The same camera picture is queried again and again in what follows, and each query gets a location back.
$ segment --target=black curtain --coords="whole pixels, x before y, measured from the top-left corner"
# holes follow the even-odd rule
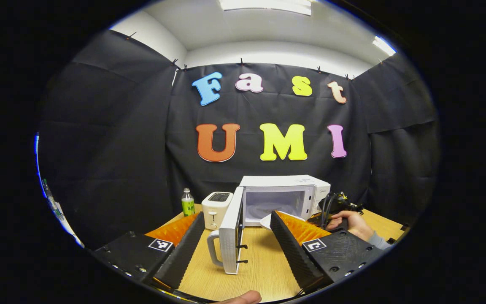
[[[115,31],[56,76],[39,126],[39,168],[75,233],[96,249],[169,220],[164,131],[176,67]]]
[[[39,127],[39,167],[71,227],[98,248],[128,230],[145,233],[181,211],[183,188],[196,202],[233,192],[243,175],[308,174],[334,192],[399,223],[412,225],[434,187],[438,164],[432,98],[406,58],[384,60],[355,80],[278,64],[218,64],[177,72],[148,46],[106,31],[52,81]],[[206,106],[192,86],[220,72],[220,98]],[[262,77],[263,92],[240,91],[242,73]],[[310,80],[311,96],[292,91]],[[337,102],[328,83],[343,87]],[[200,124],[237,123],[235,154],[208,162],[197,153]],[[305,127],[306,160],[262,161],[262,123],[283,135]],[[333,158],[328,125],[341,125],[346,157]]]
[[[197,79],[220,72],[220,98],[201,106],[201,96],[192,86]],[[235,87],[239,75],[254,73],[262,77],[263,92],[240,91]],[[310,80],[311,96],[298,96],[292,90],[292,77]],[[343,87],[345,104],[338,103],[328,83]],[[331,184],[331,190],[344,191],[353,202],[366,201],[370,182],[370,141],[362,106],[353,83],[345,77],[319,73],[311,69],[279,64],[218,64],[178,71],[174,81],[166,147],[170,161],[170,190],[175,209],[181,209],[177,198],[189,187],[196,202],[213,191],[233,192],[243,175],[308,174]],[[197,153],[197,131],[200,124],[213,124],[213,149],[224,149],[222,125],[237,123],[235,154],[224,162],[208,162]],[[303,142],[306,160],[262,161],[264,133],[262,123],[274,123],[285,135],[292,124],[305,127]],[[328,125],[343,127],[346,157],[333,158],[332,137]]]
[[[372,151],[367,209],[413,225],[430,203],[440,158],[437,112],[425,81],[394,54],[359,75]]]

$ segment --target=letter f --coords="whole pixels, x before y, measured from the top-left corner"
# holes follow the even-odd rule
[[[220,83],[217,79],[221,78],[221,73],[214,72],[192,83],[192,86],[198,89],[198,92],[202,97],[202,101],[200,101],[201,106],[205,106],[220,98],[220,94],[214,93],[213,90],[216,90],[217,92],[220,91]]]

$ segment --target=hand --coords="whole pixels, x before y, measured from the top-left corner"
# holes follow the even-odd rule
[[[341,211],[331,216],[331,221],[326,227],[326,230],[337,228],[343,221],[343,217],[348,219],[348,232],[359,237],[363,241],[368,241],[373,236],[374,231],[367,222],[355,211]]]
[[[262,296],[260,296],[259,292],[249,290],[248,292],[245,292],[244,294],[236,298],[231,298],[222,302],[215,302],[212,304],[256,304],[260,303],[261,300]]]

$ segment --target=clip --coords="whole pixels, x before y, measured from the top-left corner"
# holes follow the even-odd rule
[[[136,32],[132,33],[132,35],[134,35],[135,33],[136,33]],[[132,37],[132,35],[131,35],[131,36],[129,36],[129,37],[127,37],[127,38],[125,38],[125,40],[129,40],[129,38],[130,38],[130,37]]]

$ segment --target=ceiling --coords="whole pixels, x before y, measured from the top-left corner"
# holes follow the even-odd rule
[[[223,11],[219,0],[163,0],[143,10],[188,51],[229,42],[282,41],[336,50],[372,65],[388,57],[372,44],[370,27],[322,1],[312,2],[311,16],[266,9]]]

